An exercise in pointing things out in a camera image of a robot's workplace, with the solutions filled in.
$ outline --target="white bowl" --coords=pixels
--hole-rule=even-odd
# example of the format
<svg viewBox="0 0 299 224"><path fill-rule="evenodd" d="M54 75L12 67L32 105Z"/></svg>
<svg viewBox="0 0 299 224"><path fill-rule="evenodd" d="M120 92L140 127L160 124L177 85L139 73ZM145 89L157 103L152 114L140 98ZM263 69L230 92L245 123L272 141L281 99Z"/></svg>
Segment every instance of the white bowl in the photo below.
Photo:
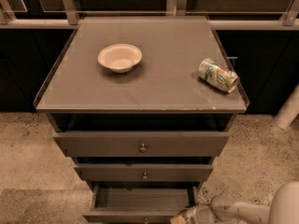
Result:
<svg viewBox="0 0 299 224"><path fill-rule="evenodd" d="M141 50L128 44L116 44L102 49L97 60L116 73L128 72L141 61Z"/></svg>

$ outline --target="drawer knob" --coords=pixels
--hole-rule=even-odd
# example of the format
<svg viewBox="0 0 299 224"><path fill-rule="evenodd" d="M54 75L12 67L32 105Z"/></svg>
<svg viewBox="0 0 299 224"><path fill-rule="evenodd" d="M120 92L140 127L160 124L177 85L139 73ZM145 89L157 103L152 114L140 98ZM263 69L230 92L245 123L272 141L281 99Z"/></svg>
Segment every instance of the drawer knob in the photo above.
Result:
<svg viewBox="0 0 299 224"><path fill-rule="evenodd" d="M139 152L140 153L145 153L147 151L147 148L145 146L145 144L141 144L140 148L139 148Z"/></svg>
<svg viewBox="0 0 299 224"><path fill-rule="evenodd" d="M143 180L148 180L148 179L149 179L149 178L148 178L148 174L147 174L146 172L143 173L143 175L142 175L142 179L143 179Z"/></svg>

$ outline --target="white post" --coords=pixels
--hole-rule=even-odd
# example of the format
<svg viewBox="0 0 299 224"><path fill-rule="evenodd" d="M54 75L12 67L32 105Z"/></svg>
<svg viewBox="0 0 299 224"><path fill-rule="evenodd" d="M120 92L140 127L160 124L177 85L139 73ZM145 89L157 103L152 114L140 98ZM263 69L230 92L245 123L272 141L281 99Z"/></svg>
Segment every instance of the white post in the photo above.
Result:
<svg viewBox="0 0 299 224"><path fill-rule="evenodd" d="M299 84L293 90L289 99L274 116L274 122L282 129L286 129L299 114Z"/></svg>

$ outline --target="floor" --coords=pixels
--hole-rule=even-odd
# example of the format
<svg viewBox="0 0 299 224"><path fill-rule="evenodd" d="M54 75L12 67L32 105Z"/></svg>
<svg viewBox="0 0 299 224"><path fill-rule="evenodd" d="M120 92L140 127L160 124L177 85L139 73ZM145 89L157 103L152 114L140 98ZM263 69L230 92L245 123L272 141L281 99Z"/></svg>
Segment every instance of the floor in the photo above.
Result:
<svg viewBox="0 0 299 224"><path fill-rule="evenodd" d="M51 138L44 115L0 113L0 223L87 223L92 193ZM228 144L199 192L269 205L299 180L299 118L281 130L271 116L239 115Z"/></svg>

